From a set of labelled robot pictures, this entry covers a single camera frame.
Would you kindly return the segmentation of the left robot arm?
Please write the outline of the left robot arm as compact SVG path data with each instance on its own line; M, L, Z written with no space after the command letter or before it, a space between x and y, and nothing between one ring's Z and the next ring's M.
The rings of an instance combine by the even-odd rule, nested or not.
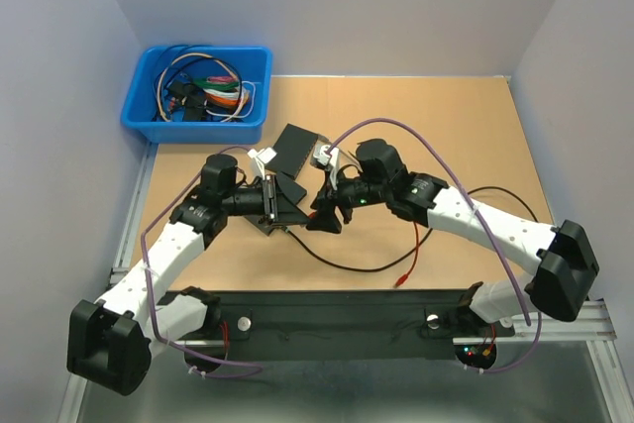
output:
M238 162L227 152L207 158L197 175L160 212L167 220L152 245L142 236L142 258L94 301L70 313L67 369L121 395L135 391L153 358L193 332L213 336L221 315L214 296L197 288L159 306L175 279L202 255L233 216L253 216L274 227L304 225L309 217L285 184L267 173L272 148L250 149L254 182L238 182Z

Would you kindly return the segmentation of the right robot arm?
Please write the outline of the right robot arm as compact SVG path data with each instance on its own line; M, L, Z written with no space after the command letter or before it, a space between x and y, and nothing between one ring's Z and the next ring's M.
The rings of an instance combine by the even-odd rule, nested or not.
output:
M311 164L325 179L311 204L308 230L339 234L354 209L383 204L401 220L462 237L519 265L519 276L479 282L466 291L456 322L468 334L524 312L562 322L578 318L599 272L581 225L534 222L467 198L441 178L408 170L396 148L382 139L360 143L356 158L361 171L349 178L338 149L315 149Z

